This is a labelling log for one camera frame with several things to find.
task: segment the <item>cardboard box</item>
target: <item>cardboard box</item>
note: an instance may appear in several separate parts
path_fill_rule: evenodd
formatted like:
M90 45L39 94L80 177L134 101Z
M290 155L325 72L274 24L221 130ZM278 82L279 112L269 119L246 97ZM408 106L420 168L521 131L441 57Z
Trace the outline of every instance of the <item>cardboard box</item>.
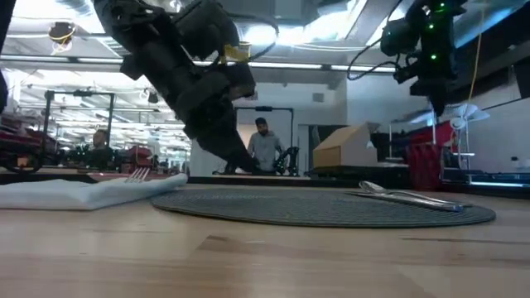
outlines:
M334 131L313 150L313 167L376 166L377 149L370 141L368 123Z

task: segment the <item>silver fork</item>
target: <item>silver fork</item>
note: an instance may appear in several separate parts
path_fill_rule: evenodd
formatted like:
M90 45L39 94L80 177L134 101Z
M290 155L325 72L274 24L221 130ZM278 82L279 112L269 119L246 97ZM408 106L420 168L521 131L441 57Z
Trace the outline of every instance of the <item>silver fork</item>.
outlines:
M147 167L139 167L125 180L125 183L142 183L150 171L151 169Z

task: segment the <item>gray shirt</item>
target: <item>gray shirt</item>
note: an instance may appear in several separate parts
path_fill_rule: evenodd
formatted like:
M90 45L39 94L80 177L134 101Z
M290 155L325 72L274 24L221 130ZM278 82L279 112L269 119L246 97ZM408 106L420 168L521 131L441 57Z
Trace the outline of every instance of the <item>gray shirt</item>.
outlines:
M274 171L274 161L276 160L276 152L283 151L283 145L280 139L274 135L274 132L269 131L266 136L262 136L259 132L255 132L250 137L248 143L248 153L259 161L259 168L262 171Z

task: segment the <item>table surface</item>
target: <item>table surface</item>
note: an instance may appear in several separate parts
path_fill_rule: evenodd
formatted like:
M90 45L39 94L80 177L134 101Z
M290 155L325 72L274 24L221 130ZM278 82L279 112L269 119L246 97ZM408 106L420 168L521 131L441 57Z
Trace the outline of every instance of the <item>table surface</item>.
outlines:
M530 201L437 197L499 217L458 228L332 229L203 219L147 201L0 210L0 296L527 298Z

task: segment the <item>spoon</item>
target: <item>spoon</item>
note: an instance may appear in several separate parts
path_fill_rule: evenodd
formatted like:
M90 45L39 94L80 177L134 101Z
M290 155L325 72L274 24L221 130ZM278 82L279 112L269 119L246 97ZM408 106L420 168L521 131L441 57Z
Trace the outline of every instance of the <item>spoon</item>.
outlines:
M369 192L370 194L376 194L376 195L408 195L408 196L411 196L411 197L414 197L414 198L429 200L431 202L437 202L437 203L441 203L441 204L457 204L457 205L460 205L462 207L471 207L472 206L472 204L466 204L466 203L460 203L460 202L450 202L450 201L446 201L446 200L443 200L443 199L435 199L435 198L431 198L431 197L428 197L428 196L425 196L425 195L419 195L419 194L415 194L415 193L408 192L408 191L387 190L387 189L383 188L382 186L376 185L375 183L372 183L372 182L369 182L369 181L361 181L361 182L359 182L359 187L362 190L364 190L366 192Z

